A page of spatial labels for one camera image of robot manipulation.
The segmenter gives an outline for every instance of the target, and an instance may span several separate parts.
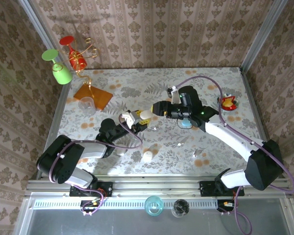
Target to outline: wall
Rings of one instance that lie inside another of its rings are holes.
[[[247,77],[267,134],[294,176],[294,0],[289,0]]]
[[[61,87],[17,1],[0,0],[0,235],[11,234]]]
[[[88,68],[239,67],[272,0],[31,0],[54,42],[93,37]]]

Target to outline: table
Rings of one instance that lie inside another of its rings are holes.
[[[84,80],[75,75],[58,135],[64,134],[76,140],[94,140],[103,119],[112,118],[117,123],[118,116],[123,111],[146,110],[157,101],[169,100],[167,87],[201,74],[215,79],[224,93],[236,96],[239,103],[237,110],[222,112],[228,123],[259,138],[239,68],[85,70],[83,74],[91,76],[93,86],[111,92],[113,97],[102,112],[97,111],[92,117],[85,116],[78,107],[78,100],[73,98]],[[219,91],[212,82],[194,79],[185,85],[192,85],[197,90],[203,105],[217,109]],[[149,128],[139,136],[143,139],[141,148],[129,150],[122,157],[113,153],[106,159],[84,159],[78,167],[95,175],[217,175],[226,168],[246,164],[237,152],[219,139],[197,128],[181,130],[176,125],[176,120],[165,117],[153,117]],[[127,135],[116,141],[116,144],[135,146],[138,142]],[[149,163],[142,160],[142,154],[147,150],[154,153]]]

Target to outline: purple cable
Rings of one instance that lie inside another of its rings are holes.
[[[122,115],[119,115],[120,126],[123,127],[128,133],[130,133],[132,136],[134,136],[135,138],[137,138],[139,140],[140,144],[138,146],[135,146],[135,147],[123,147],[123,146],[117,146],[117,145],[114,145],[114,144],[104,143],[104,142],[97,141],[97,140],[94,140],[94,141],[88,141],[88,140],[84,140],[84,141],[72,141],[72,142],[68,143],[64,148],[62,148],[62,150],[60,151],[60,153],[54,159],[54,162],[52,163],[52,165],[50,167],[50,171],[49,171],[49,180],[52,183],[55,183],[55,181],[52,178],[52,173],[53,173],[53,170],[55,168],[55,165],[58,162],[58,160],[60,159],[61,155],[65,152],[65,150],[67,150],[68,147],[70,147],[74,143],[101,143],[101,144],[104,144],[104,145],[107,145],[107,146],[110,146],[110,147],[123,148],[123,149],[135,149],[135,148],[139,148],[143,144],[143,140],[141,138],[139,138],[137,135],[135,135],[128,127],[126,127],[125,125],[123,125],[123,123],[121,122],[121,116]]]
[[[93,211],[90,212],[90,214],[93,214],[93,213],[95,213],[96,211],[99,210],[99,208],[100,208],[100,207],[102,206],[102,204],[103,204],[103,194],[102,194],[100,191],[95,190],[95,189],[85,189],[85,188],[81,188],[81,187],[79,187],[79,186],[77,186],[77,185],[73,185],[73,186],[74,186],[75,188],[78,188],[79,190],[82,190],[82,191],[88,191],[88,192],[96,192],[96,193],[98,193],[98,194],[100,195],[100,203],[99,203],[99,205],[97,206],[96,209],[94,209]],[[86,207],[87,205],[89,205],[90,202],[92,202],[92,201],[89,201],[88,203],[85,203],[85,204],[83,205],[83,207],[82,207],[82,211],[83,211],[83,212],[84,212],[85,207]]]
[[[250,220],[247,218],[246,215],[244,215],[244,214],[242,214],[242,213],[240,213],[240,212],[237,212],[237,200],[238,200],[238,196],[239,196],[239,193],[240,193],[242,187],[243,187],[243,186],[239,186],[239,188],[237,189],[236,195],[235,195],[235,199],[234,199],[234,216],[235,216],[235,221],[236,221],[236,223],[237,223],[237,226],[238,226],[239,229],[241,230],[242,234],[244,234],[244,235],[251,235],[251,232],[253,231],[253,228],[252,228],[252,226],[251,226],[251,222],[250,222]],[[239,219],[238,219],[238,217],[237,217],[238,214],[241,214],[241,215],[246,219],[246,221],[248,221],[248,223],[249,223],[249,225],[250,225],[250,231],[249,231],[248,234],[244,233],[244,231],[242,230],[241,225],[240,225],[240,223],[239,223]]]
[[[223,209],[223,208],[221,208],[221,207],[219,207],[218,209],[220,209],[220,210],[222,210],[224,213],[227,213],[228,215],[230,215],[230,214],[234,214],[234,211],[226,211],[225,209]],[[206,211],[205,213],[213,213],[213,214],[220,214],[220,211]],[[241,232],[244,234],[244,235],[250,235],[251,234],[251,232],[252,232],[252,225],[251,225],[251,222],[250,222],[250,220],[249,220],[249,218],[245,215],[245,214],[243,214],[243,213],[241,213],[241,212],[236,212],[238,215],[240,215],[241,217],[243,217],[244,219],[245,219],[245,221],[249,224],[249,226],[250,226],[250,231],[249,231],[249,233],[248,234],[245,234],[242,230],[241,230]]]
[[[222,98],[223,97],[223,93],[222,93],[222,90],[221,90],[221,87],[219,86],[219,84],[212,78],[210,77],[207,77],[207,76],[203,76],[203,75],[199,75],[199,76],[194,76],[194,77],[190,77],[188,79],[186,79],[185,81],[181,82],[180,84],[178,84],[176,86],[176,88],[179,88],[180,86],[182,86],[184,83],[188,82],[189,80],[192,80],[194,78],[206,78],[210,81],[212,81],[219,89],[220,91],[220,99],[219,99],[219,105],[218,105],[218,112],[219,112],[219,118],[220,118],[220,121],[223,123],[223,125],[228,128],[230,131],[232,131],[234,134],[240,136],[241,138],[247,140],[250,144],[253,144],[255,145],[257,148],[261,149],[264,153],[266,153],[272,160],[274,160],[275,163],[277,163],[284,171],[285,173],[289,176],[292,184],[293,184],[293,189],[292,190],[286,190],[286,189],[283,189],[283,188],[279,188],[277,186],[274,186],[274,185],[270,185],[272,188],[274,189],[278,189],[282,192],[285,192],[285,193],[294,193],[294,177],[292,176],[292,174],[289,172],[289,170],[279,161],[277,160],[271,153],[269,153],[267,150],[265,150],[262,146],[260,146],[258,143],[254,142],[253,140],[251,140],[249,137],[245,136],[244,134],[240,133],[239,131],[235,130],[234,128],[232,128],[230,125],[228,125],[225,120],[223,119],[222,117],[222,114],[221,114],[221,105],[222,105]]]

